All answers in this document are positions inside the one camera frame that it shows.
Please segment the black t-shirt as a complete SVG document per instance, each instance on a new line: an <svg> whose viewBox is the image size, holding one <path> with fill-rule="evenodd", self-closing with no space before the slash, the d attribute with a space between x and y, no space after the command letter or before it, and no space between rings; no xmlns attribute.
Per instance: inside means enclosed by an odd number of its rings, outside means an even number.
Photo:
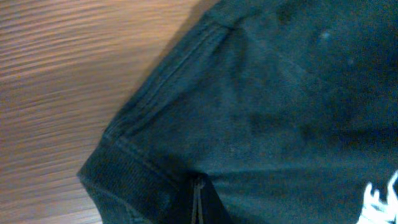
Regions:
<svg viewBox="0 0 398 224"><path fill-rule="evenodd" d="M232 223L396 223L397 2L220 1L78 177L103 223L174 223L190 179Z"/></svg>

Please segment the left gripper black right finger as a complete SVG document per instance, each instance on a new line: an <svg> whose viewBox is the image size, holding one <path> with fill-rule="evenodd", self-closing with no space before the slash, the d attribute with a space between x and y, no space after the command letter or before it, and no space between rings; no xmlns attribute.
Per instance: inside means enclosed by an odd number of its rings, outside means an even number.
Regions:
<svg viewBox="0 0 398 224"><path fill-rule="evenodd" d="M211 182L197 180L197 223L232 224Z"/></svg>

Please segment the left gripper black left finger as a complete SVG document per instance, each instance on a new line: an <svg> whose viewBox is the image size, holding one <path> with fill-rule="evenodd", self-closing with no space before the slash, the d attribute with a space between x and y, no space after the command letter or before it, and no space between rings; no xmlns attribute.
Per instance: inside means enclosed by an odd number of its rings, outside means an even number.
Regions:
<svg viewBox="0 0 398 224"><path fill-rule="evenodd" d="M190 179L186 181L178 191L174 203L175 224L197 224L197 181Z"/></svg>

